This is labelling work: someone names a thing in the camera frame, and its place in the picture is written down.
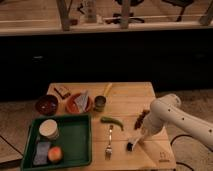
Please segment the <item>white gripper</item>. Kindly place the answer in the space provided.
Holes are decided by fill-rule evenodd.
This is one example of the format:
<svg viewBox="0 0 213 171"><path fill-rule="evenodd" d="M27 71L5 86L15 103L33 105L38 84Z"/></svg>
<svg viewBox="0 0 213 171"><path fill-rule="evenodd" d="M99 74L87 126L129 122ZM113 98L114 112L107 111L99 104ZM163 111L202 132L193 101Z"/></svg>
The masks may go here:
<svg viewBox="0 0 213 171"><path fill-rule="evenodd" d="M158 134L164 126L164 122L154 115L147 115L142 123L141 134L144 139Z"/></svg>

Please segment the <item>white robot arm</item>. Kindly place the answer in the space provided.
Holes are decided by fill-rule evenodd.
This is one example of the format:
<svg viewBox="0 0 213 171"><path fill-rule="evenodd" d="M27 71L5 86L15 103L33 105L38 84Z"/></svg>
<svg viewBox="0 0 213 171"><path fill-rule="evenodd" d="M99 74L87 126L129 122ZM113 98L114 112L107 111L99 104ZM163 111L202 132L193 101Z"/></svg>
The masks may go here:
<svg viewBox="0 0 213 171"><path fill-rule="evenodd" d="M149 114L145 116L142 138L158 134L166 122L172 123L213 151L213 123L192 116L180 109L181 100L175 94L154 99Z"/></svg>

